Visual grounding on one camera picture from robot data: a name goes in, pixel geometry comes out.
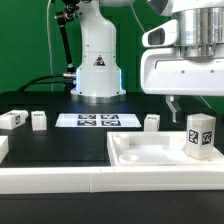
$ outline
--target green wall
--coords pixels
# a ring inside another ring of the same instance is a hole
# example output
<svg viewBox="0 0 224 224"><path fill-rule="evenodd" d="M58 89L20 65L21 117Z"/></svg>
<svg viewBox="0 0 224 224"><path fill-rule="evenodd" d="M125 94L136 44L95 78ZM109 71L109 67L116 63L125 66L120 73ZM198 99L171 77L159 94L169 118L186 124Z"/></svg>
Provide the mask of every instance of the green wall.
<svg viewBox="0 0 224 224"><path fill-rule="evenodd" d="M50 74L47 44L46 11L48 0L1 0L0 20L0 92L14 91L28 81ZM145 0L136 0L134 8L145 30L150 30L168 19L156 15ZM63 9L60 0L51 5L51 39L54 73L66 70L59 29L54 20ZM102 8L102 14L117 28L117 64L122 69L124 88L141 92L140 60L144 52L142 31L130 7ZM81 32L79 21L67 25L75 66L81 63ZM51 86L36 86L30 90L51 90ZM217 111L224 111L223 98L206 98Z"/></svg>

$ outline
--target warning label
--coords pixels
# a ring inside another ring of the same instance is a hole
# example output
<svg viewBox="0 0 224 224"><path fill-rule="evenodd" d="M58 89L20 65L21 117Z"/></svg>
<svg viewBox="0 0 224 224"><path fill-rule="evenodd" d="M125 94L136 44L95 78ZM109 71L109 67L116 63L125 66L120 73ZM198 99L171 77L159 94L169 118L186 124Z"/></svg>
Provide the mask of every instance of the warning label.
<svg viewBox="0 0 224 224"><path fill-rule="evenodd" d="M101 55L97 58L96 62L94 63L95 66L105 66L105 63L103 61L103 58Z"/></svg>

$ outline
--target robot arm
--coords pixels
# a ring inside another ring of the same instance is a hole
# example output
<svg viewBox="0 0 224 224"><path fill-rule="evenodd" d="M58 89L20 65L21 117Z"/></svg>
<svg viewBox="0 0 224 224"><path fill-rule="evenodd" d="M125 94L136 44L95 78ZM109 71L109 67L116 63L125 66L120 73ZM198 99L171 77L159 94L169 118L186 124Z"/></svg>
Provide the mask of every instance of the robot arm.
<svg viewBox="0 0 224 224"><path fill-rule="evenodd" d="M144 92L167 95L173 112L180 109L174 96L224 96L224 0L148 4L172 20L143 35L143 45L153 47L141 60Z"/></svg>
<svg viewBox="0 0 224 224"><path fill-rule="evenodd" d="M134 1L63 0L65 10L60 14L60 21L57 21L67 52L67 71L76 73L76 86L71 90L74 100L111 103L124 98L126 91L121 87L121 70L116 64L116 29L101 15L100 6L121 7ZM80 21L82 31L82 63L77 70L71 62L64 28L66 22L72 21L75 16Z"/></svg>

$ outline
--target white cube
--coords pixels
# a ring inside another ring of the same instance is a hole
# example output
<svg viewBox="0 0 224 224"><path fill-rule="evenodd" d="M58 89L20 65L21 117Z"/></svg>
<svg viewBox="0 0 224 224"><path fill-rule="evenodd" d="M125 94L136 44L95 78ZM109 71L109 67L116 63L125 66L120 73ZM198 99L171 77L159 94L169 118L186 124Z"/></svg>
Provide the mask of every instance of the white cube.
<svg viewBox="0 0 224 224"><path fill-rule="evenodd" d="M159 130L160 115L148 114L144 120L144 131L156 132Z"/></svg>
<svg viewBox="0 0 224 224"><path fill-rule="evenodd" d="M196 159L209 159L213 152L216 118L206 114L187 118L186 153Z"/></svg>
<svg viewBox="0 0 224 224"><path fill-rule="evenodd" d="M31 112L33 131L47 130L47 118L44 111Z"/></svg>

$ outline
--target black table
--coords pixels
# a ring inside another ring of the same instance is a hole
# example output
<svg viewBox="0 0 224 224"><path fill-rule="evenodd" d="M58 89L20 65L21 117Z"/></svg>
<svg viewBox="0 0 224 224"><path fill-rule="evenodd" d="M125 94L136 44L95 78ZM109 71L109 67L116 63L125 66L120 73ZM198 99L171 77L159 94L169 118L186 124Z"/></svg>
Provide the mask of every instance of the black table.
<svg viewBox="0 0 224 224"><path fill-rule="evenodd" d="M161 131L186 130L186 117L216 116L215 146L224 150L223 116L193 97L181 97L185 119L172 122L163 96L127 94L124 102L91 105L74 102L61 92L8 92L0 95L0 112L42 111L47 131L33 132L30 117L9 136L9 153L1 168L110 166L108 131L143 128L56 128L60 113L131 113L143 125L147 114L160 114ZM0 223L223 223L223 191L153 191L78 194L0 195Z"/></svg>

